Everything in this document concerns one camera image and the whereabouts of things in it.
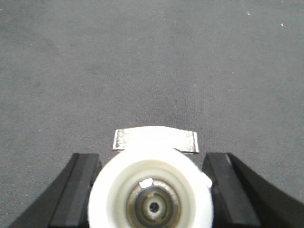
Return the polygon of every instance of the metal tab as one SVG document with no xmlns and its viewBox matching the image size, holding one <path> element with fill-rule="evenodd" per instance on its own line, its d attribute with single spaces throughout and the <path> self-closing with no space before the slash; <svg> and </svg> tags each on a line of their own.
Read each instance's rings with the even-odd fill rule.
<svg viewBox="0 0 304 228">
<path fill-rule="evenodd" d="M 197 133 L 164 126 L 144 126 L 117 129 L 115 131 L 113 150 L 122 151 L 130 146 L 149 144 L 159 147 L 171 147 L 184 153 L 199 153 Z"/>
</svg>

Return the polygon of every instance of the metal plate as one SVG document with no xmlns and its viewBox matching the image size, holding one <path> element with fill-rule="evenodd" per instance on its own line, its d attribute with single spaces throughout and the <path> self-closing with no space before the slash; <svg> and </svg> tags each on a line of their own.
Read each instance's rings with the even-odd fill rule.
<svg viewBox="0 0 304 228">
<path fill-rule="evenodd" d="M 140 145 L 144 149 L 151 143 L 157 143 L 160 147 L 171 147 L 184 153 L 200 152 L 196 132 L 163 126 L 117 129 L 113 150 L 122 151 L 134 145 Z"/>
</svg>

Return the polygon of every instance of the white plastic ring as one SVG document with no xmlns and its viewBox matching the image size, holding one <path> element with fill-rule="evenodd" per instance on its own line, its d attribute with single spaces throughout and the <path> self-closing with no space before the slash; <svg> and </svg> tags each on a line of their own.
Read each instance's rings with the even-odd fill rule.
<svg viewBox="0 0 304 228">
<path fill-rule="evenodd" d="M 170 184 L 180 199 L 181 215 L 175 228 L 211 228 L 213 206 L 204 174 L 174 149 L 128 148 L 101 170 L 88 203 L 90 228 L 131 228 L 126 201 L 136 184 L 147 178 Z"/>
</svg>

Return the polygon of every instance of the small hole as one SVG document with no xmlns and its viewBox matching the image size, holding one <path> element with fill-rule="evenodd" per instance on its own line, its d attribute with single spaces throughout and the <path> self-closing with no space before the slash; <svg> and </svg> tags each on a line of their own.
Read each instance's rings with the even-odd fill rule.
<svg viewBox="0 0 304 228">
<path fill-rule="evenodd" d="M 157 212 L 159 208 L 160 206 L 155 202 L 150 204 L 150 211 L 153 213 Z"/>
</svg>

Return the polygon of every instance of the circular metal ring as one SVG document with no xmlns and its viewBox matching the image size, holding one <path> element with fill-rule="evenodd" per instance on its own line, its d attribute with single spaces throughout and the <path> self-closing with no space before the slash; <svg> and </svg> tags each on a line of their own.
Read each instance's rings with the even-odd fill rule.
<svg viewBox="0 0 304 228">
<path fill-rule="evenodd" d="M 175 190 L 155 178 L 147 178 L 131 190 L 126 209 L 133 228 L 173 228 L 181 216 L 181 203 Z"/>
</svg>

